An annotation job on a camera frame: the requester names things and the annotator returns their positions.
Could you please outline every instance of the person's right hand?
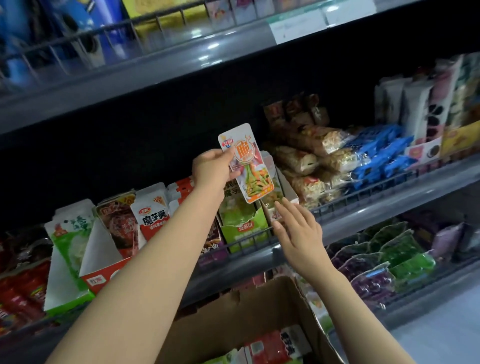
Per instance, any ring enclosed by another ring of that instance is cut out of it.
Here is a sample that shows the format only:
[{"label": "person's right hand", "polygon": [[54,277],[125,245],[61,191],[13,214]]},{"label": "person's right hand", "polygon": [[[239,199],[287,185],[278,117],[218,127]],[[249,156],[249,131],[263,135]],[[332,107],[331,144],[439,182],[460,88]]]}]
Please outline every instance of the person's right hand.
[{"label": "person's right hand", "polygon": [[303,206],[292,204],[286,198],[275,207],[288,228],[278,221],[272,223],[290,265],[310,284],[327,279],[338,271],[332,265],[322,241],[322,227],[312,213]]}]

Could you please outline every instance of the food image on package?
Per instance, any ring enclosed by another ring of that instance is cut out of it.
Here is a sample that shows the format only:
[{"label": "food image on package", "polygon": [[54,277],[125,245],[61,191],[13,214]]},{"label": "food image on package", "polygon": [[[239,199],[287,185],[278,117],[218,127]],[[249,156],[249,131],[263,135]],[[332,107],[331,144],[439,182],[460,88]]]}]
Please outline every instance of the food image on package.
[{"label": "food image on package", "polygon": [[275,186],[248,123],[219,135],[218,141],[222,150],[235,148],[235,157],[230,162],[230,168],[232,171],[241,171],[237,182],[249,204],[274,190]]}]

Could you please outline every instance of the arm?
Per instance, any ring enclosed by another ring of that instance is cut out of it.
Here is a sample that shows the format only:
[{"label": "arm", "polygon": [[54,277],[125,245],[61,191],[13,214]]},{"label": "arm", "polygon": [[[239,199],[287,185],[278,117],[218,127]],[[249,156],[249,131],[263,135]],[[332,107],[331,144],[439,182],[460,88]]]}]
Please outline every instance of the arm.
[{"label": "arm", "polygon": [[333,321],[351,364],[414,364],[387,329],[335,269],[322,242],[322,228],[304,207],[287,199],[276,208],[285,228],[273,223],[289,263],[317,291]]},{"label": "arm", "polygon": [[233,153],[193,161],[194,191],[85,309],[47,364],[154,363],[202,251]]}]

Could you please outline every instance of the white floor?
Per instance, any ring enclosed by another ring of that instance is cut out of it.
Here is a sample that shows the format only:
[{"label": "white floor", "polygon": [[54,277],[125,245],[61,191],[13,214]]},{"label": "white floor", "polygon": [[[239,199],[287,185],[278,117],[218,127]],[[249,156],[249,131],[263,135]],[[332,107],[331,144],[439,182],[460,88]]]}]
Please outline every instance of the white floor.
[{"label": "white floor", "polygon": [[392,334],[417,364],[480,363],[480,284]]}]

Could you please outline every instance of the price label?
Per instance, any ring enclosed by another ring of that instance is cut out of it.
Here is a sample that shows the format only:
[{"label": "price label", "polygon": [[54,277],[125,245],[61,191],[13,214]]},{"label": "price label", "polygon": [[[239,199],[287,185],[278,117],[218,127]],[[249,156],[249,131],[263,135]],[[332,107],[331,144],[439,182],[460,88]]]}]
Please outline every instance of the price label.
[{"label": "price label", "polygon": [[377,7],[373,0],[328,1],[322,9],[329,27],[353,22],[377,12]]},{"label": "price label", "polygon": [[327,28],[319,4],[304,6],[267,19],[277,44],[307,36]]}]

